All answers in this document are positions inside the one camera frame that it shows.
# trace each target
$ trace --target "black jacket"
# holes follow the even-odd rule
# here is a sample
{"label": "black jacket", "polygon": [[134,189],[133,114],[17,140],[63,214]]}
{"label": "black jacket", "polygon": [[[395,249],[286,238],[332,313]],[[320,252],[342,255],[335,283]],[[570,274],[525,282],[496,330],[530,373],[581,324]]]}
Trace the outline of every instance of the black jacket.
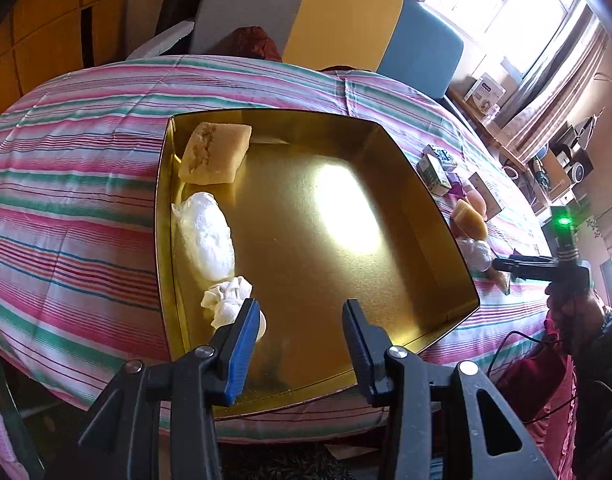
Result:
{"label": "black jacket", "polygon": [[572,471],[579,480],[612,479],[612,313],[599,336],[574,359],[577,376],[577,428]]}

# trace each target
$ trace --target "white napkin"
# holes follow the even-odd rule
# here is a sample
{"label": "white napkin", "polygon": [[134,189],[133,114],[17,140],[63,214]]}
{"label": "white napkin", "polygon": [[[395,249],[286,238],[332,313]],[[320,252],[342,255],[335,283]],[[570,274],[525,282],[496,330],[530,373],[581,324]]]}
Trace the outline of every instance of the white napkin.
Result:
{"label": "white napkin", "polygon": [[[250,298],[253,291],[253,286],[246,281],[243,276],[237,276],[230,282],[221,282],[211,286],[203,294],[201,306],[209,308],[214,312],[214,318],[211,325],[218,329],[221,326],[233,323],[237,314],[241,310],[246,298]],[[257,332],[257,341],[265,333],[266,321],[263,312],[259,312],[259,332]]]}

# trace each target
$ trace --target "gold metal tray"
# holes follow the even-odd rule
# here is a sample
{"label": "gold metal tray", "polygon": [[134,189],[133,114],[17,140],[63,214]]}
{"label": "gold metal tray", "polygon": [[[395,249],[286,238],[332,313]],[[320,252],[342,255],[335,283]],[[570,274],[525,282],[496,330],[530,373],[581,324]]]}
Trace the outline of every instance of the gold metal tray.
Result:
{"label": "gold metal tray", "polygon": [[[233,184],[198,187],[177,177],[203,121],[252,126]],[[378,124],[266,108],[181,114],[168,121],[155,198],[159,294],[173,359],[213,332],[171,222],[171,203],[200,190],[224,212],[235,274],[253,284],[268,322],[244,393],[215,416],[282,408],[354,384],[341,325],[346,298],[358,298],[371,323],[414,352],[478,308],[435,201]]]}

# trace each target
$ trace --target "blue chair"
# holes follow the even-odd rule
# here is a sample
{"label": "blue chair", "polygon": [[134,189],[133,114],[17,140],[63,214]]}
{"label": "blue chair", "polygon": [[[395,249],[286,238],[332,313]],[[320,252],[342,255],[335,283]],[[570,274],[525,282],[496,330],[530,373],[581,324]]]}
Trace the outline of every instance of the blue chair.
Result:
{"label": "blue chair", "polygon": [[461,59],[464,42],[453,28],[415,0],[404,0],[377,73],[442,99]]}

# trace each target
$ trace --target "window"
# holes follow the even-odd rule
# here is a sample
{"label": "window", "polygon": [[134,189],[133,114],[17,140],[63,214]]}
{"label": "window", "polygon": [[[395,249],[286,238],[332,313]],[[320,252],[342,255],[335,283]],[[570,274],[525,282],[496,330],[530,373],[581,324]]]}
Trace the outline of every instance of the window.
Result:
{"label": "window", "polygon": [[515,78],[532,67],[574,0],[426,0]]}

